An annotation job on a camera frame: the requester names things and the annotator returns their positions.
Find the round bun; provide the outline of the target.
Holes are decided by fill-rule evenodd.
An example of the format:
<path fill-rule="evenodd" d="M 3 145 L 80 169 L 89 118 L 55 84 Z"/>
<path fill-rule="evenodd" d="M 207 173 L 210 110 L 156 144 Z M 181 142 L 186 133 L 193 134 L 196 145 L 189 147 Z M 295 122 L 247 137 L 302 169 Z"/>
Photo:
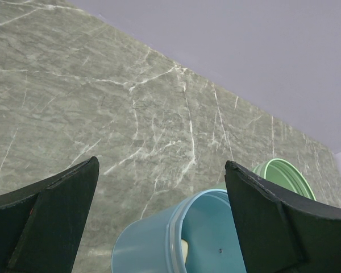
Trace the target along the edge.
<path fill-rule="evenodd" d="M 189 253 L 189 244 L 186 240 L 181 240 L 181 248 L 182 248 L 182 258 L 184 261 L 184 264 L 186 264 L 188 253 Z"/>

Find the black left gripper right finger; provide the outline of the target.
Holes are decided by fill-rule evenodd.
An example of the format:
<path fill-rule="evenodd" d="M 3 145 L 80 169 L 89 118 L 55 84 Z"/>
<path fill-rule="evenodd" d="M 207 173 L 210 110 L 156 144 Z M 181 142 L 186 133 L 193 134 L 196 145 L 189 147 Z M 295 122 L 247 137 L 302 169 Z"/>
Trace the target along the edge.
<path fill-rule="evenodd" d="M 341 272 L 341 208 L 227 161 L 225 183 L 247 272 Z"/>

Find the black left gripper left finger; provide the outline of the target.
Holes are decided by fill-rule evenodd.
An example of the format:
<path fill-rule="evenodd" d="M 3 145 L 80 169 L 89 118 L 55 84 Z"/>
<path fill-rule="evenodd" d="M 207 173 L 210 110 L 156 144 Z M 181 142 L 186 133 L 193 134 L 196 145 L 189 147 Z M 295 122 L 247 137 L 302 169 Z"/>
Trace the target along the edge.
<path fill-rule="evenodd" d="M 0 272 L 71 272 L 98 177 L 93 156 L 0 195 Z"/>

